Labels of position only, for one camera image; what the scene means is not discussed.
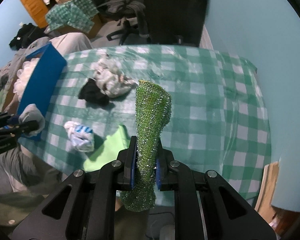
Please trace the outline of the white cloth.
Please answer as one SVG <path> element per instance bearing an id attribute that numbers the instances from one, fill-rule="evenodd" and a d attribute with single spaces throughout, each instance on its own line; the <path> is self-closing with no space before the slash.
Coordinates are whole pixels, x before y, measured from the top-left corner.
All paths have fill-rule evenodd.
<path id="1" fill-rule="evenodd" d="M 45 127 L 45 118 L 34 103 L 26 106 L 24 111 L 19 116 L 20 124 L 25 124 L 30 121 L 36 121 L 38 128 L 32 129 L 30 132 L 25 133 L 25 135 L 29 138 L 37 136 Z"/>

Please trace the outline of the light green microfiber cloth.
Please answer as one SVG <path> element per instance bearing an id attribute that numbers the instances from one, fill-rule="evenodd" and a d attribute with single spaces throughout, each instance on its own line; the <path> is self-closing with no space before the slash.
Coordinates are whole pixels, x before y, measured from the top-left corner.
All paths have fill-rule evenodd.
<path id="1" fill-rule="evenodd" d="M 103 144 L 83 163 L 85 172 L 100 170 L 107 163 L 117 159 L 121 150 L 129 147 L 130 139 L 126 127 L 119 125 L 116 132 L 106 136 Z"/>

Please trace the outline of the white blue striped plastic bag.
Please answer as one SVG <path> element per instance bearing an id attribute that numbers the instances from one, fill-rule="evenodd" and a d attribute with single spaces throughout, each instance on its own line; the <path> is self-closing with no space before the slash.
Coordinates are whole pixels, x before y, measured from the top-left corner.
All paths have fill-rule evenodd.
<path id="1" fill-rule="evenodd" d="M 74 121 L 67 121 L 64 124 L 68 139 L 72 147 L 78 152 L 94 151 L 94 132 L 89 126 Z"/>

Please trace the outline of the green sparkly scrub cloth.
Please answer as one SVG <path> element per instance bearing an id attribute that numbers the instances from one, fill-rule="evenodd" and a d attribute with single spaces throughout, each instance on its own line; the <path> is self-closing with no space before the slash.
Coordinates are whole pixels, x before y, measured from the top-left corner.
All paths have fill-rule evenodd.
<path id="1" fill-rule="evenodd" d="M 137 160 L 135 186 L 120 198 L 129 211 L 155 206 L 155 166 L 160 135 L 171 118 L 171 95 L 151 81 L 139 80 L 135 95 Z"/>

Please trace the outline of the black cloth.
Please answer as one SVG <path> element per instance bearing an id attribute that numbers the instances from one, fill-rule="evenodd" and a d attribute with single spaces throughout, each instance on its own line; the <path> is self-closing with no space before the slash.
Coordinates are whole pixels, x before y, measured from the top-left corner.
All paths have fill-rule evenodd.
<path id="1" fill-rule="evenodd" d="M 106 106 L 109 104 L 109 97 L 102 93 L 94 79 L 88 79 L 79 91 L 78 99 L 99 106 Z"/>

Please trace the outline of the white patterned plastic bag bundle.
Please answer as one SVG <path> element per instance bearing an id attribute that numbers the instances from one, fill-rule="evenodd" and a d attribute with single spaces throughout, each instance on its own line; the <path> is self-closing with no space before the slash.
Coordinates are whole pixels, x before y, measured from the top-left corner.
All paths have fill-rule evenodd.
<path id="1" fill-rule="evenodd" d="M 137 86 L 137 82 L 121 70 L 121 63 L 109 56 L 104 56 L 97 61 L 93 79 L 101 92 L 109 98 L 123 96 Z"/>

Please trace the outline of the white mesh bath pouf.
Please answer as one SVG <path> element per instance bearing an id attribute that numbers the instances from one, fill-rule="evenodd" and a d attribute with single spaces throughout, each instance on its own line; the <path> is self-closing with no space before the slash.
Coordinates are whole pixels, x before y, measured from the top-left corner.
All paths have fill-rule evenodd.
<path id="1" fill-rule="evenodd" d="M 30 61 L 25 61 L 21 69 L 17 71 L 17 80 L 13 85 L 13 92 L 17 96 L 18 101 L 21 101 L 25 88 L 28 84 L 34 69 L 36 68 L 40 58 L 34 58 Z"/>

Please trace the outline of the grey quilted duvet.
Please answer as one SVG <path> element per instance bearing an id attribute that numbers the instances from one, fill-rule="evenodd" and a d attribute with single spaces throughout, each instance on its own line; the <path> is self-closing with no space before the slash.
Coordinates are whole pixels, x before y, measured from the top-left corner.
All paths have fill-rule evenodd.
<path id="1" fill-rule="evenodd" d="M 34 42 L 32 42 L 26 49 L 19 49 L 12 60 L 8 62 L 5 66 L 0 68 L 0 92 L 5 88 L 8 81 L 13 79 L 16 71 L 23 65 L 25 62 L 25 57 L 36 51 L 37 49 L 45 46 L 49 42 L 49 37 L 42 37 Z"/>

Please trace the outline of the blue cardboard box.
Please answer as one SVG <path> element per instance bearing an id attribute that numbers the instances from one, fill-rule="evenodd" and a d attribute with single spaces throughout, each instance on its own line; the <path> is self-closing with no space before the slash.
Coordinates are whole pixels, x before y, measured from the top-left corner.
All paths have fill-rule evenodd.
<path id="1" fill-rule="evenodd" d="M 34 103 L 42 116 L 46 116 L 56 83 L 66 66 L 66 60 L 51 43 L 29 54 L 26 59 L 39 61 L 19 102 L 17 114 L 20 115 L 26 106 Z"/>

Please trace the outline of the green checkered tablecloth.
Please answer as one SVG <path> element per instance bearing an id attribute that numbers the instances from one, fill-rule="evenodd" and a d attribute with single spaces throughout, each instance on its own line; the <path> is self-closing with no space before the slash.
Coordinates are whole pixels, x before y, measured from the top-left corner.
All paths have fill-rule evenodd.
<path id="1" fill-rule="evenodd" d="M 183 46 L 118 46 L 66 55 L 64 68 L 47 109 L 39 141 L 20 144 L 65 174 L 83 163 L 106 136 L 124 125 L 136 134 L 135 91 L 106 108 L 88 106 L 78 93 L 92 77 L 97 61 L 109 56 L 128 77 L 160 85 L 172 98 L 170 122 L 161 133 L 165 149 L 189 168 L 215 170 L 245 199 L 258 195 L 263 168 L 270 162 L 267 109 L 254 65 L 237 56 Z M 93 152 L 78 152 L 64 124 L 74 121 L 94 132 Z"/>

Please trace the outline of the bed with grey sheet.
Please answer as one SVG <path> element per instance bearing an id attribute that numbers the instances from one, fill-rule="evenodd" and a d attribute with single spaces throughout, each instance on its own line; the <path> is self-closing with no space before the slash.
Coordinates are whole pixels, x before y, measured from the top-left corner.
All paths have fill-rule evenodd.
<path id="1" fill-rule="evenodd" d="M 67 33 L 55 38 L 44 37 L 43 40 L 51 43 L 62 56 L 93 49 L 89 38 L 83 33 Z"/>

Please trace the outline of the black clothes pile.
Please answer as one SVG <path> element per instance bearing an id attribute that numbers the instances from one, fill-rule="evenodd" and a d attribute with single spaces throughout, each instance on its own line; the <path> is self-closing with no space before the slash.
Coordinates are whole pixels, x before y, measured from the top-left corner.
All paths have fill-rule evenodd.
<path id="1" fill-rule="evenodd" d="M 32 23 L 23 24 L 16 36 L 10 41 L 9 46 L 12 50 L 27 48 L 33 41 L 42 37 L 47 37 L 44 33 L 44 29 Z"/>

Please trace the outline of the green checkered cloth on box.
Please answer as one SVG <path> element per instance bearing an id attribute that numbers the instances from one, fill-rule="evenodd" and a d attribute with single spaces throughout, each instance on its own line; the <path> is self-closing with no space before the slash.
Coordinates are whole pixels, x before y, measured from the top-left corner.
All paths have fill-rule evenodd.
<path id="1" fill-rule="evenodd" d="M 51 31 L 70 26 L 88 33 L 94 25 L 92 19 L 97 14 L 97 7 L 92 0 L 70 0 L 55 5 L 45 19 Z"/>

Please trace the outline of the black office chair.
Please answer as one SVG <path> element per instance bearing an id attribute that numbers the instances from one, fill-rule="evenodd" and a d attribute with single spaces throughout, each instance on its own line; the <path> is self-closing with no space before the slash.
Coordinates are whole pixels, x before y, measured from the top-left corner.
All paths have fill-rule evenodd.
<path id="1" fill-rule="evenodd" d="M 139 35 L 146 41 L 150 40 L 143 0 L 92 0 L 92 2 L 103 16 L 123 24 L 121 29 L 107 35 L 108 41 L 119 36 L 119 45 L 123 45 L 130 34 Z"/>

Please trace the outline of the black covered wardrobe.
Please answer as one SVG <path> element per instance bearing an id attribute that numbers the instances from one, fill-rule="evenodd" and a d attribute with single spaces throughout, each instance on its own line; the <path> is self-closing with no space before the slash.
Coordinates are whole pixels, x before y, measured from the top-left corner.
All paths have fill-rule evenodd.
<path id="1" fill-rule="evenodd" d="M 152 44 L 198 47 L 209 0 L 144 0 Z"/>

